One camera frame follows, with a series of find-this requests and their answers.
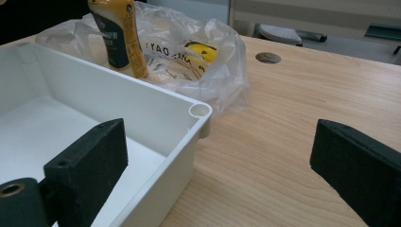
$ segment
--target wooden table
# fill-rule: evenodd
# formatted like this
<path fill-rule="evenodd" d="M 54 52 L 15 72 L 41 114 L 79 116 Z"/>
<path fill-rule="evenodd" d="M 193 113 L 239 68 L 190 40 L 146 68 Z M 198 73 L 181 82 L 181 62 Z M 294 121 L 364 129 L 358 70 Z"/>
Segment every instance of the wooden table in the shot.
<path fill-rule="evenodd" d="M 401 66 L 243 37 L 251 107 L 197 144 L 192 181 L 162 226 L 366 226 L 310 168 L 316 123 L 401 151 Z M 276 64 L 259 52 L 281 56 Z"/>

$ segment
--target black label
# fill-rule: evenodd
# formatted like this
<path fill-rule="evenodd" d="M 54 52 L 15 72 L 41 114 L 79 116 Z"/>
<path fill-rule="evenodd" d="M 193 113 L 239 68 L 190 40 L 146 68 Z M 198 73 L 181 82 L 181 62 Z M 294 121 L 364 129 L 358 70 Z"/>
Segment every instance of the black label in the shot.
<path fill-rule="evenodd" d="M 130 61 L 127 56 L 123 29 L 105 17 L 92 14 L 99 30 L 106 35 L 103 36 L 103 40 L 107 47 L 109 64 L 115 68 L 125 67 Z"/>

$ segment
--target plastic bag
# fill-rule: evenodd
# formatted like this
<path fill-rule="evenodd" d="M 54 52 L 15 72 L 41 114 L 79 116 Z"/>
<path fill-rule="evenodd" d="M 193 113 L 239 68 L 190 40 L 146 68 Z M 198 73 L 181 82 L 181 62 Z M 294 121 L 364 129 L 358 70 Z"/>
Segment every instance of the plastic bag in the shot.
<path fill-rule="evenodd" d="M 148 62 L 145 81 L 210 104 L 214 118 L 248 108 L 246 49 L 232 28 L 216 19 L 200 22 L 142 2 L 135 2 L 135 7 L 138 37 Z M 38 34 L 36 42 L 106 66 L 99 35 L 88 14 Z"/>

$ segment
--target wood grain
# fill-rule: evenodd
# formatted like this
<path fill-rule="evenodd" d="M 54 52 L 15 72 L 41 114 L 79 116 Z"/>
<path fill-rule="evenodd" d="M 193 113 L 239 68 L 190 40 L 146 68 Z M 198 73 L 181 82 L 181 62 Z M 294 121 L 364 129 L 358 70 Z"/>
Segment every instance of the wood grain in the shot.
<path fill-rule="evenodd" d="M 316 124 L 338 121 L 401 151 L 401 67 L 242 38 L 251 106 L 198 142 L 193 179 L 162 226 L 366 226 L 310 168 Z"/>

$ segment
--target white plastic box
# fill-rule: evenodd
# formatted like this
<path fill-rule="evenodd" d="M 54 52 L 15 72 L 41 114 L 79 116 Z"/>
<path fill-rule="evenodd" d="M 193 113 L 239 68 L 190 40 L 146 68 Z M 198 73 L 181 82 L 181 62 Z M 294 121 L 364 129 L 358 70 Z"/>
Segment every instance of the white plastic box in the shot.
<path fill-rule="evenodd" d="M 93 126 L 124 118 L 129 166 L 93 226 L 159 226 L 192 177 L 209 105 L 49 48 L 0 48 L 0 183 L 43 165 Z"/>

